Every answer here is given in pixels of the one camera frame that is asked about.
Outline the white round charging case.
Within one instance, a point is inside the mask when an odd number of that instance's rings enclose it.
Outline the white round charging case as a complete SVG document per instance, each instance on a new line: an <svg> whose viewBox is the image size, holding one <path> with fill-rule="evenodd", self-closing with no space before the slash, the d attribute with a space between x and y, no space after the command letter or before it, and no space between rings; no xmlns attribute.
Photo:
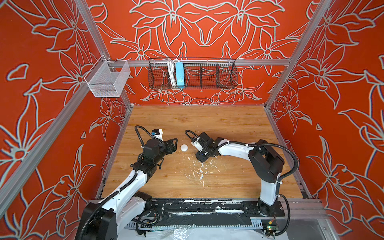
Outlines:
<svg viewBox="0 0 384 240"><path fill-rule="evenodd" d="M183 145L180 146L180 149L181 149L182 152L186 152L188 150L188 146L183 144Z"/></svg>

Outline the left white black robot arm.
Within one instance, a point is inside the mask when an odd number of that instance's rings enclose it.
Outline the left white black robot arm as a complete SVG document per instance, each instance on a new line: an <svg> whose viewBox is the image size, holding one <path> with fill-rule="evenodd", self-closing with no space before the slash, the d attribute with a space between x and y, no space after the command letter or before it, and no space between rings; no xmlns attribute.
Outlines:
<svg viewBox="0 0 384 240"><path fill-rule="evenodd" d="M153 227L160 221L160 213L152 207L152 197L140 192L140 188L161 168L165 156L177 150L178 139L163 140L161 129L147 134L150 139L146 142L139 137L143 151L123 183L106 198L89 203L84 209L77 240L116 240L131 222L136 227Z"/></svg>

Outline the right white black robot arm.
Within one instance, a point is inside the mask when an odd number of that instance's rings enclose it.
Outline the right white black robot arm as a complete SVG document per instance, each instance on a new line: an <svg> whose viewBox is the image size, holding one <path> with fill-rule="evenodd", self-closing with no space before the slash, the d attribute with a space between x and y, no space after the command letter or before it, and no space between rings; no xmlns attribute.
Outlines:
<svg viewBox="0 0 384 240"><path fill-rule="evenodd" d="M231 156L249 161L258 177L261 179L261 192L258 198L258 209L262 216L271 216L278 205L278 197L282 180L299 168L297 156L281 145L259 140L256 143L242 143L229 141L224 138L212 139L205 132L199 136L190 131L185 131L193 146L198 150L196 158L205 162L208 158L216 156ZM275 151L279 148L288 153L293 161L293 167L283 174L284 159Z"/></svg>

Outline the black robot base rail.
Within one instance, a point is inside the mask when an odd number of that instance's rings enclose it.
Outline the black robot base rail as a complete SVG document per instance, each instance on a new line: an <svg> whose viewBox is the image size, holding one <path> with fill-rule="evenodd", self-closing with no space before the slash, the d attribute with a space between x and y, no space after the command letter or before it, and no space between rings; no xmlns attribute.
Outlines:
<svg viewBox="0 0 384 240"><path fill-rule="evenodd" d="M268 206L256 199L155 198L150 212L139 218L141 224L130 222L127 229L139 232L181 228L278 231L286 223L287 213L280 201Z"/></svg>

